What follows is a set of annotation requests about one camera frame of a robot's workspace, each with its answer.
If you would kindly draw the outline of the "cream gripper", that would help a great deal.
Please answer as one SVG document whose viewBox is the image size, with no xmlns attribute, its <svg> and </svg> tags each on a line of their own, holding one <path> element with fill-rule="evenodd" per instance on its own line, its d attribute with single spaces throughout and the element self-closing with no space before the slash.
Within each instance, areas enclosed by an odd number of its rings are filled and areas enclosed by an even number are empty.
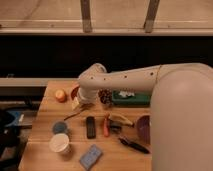
<svg viewBox="0 0 213 171">
<path fill-rule="evenodd" d="M 94 102 L 91 100 L 85 100 L 75 97 L 71 102 L 71 107 L 73 111 L 82 111 L 91 107 L 93 104 Z"/>
</svg>

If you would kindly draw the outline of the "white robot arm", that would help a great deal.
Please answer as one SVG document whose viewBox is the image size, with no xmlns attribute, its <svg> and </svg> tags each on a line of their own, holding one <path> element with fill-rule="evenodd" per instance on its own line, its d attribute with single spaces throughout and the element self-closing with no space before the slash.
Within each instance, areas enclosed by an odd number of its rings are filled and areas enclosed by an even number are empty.
<svg viewBox="0 0 213 171">
<path fill-rule="evenodd" d="M 213 68 L 163 64 L 109 73 L 96 63 L 78 77 L 78 100 L 100 89 L 151 95 L 152 171 L 213 171 Z"/>
</svg>

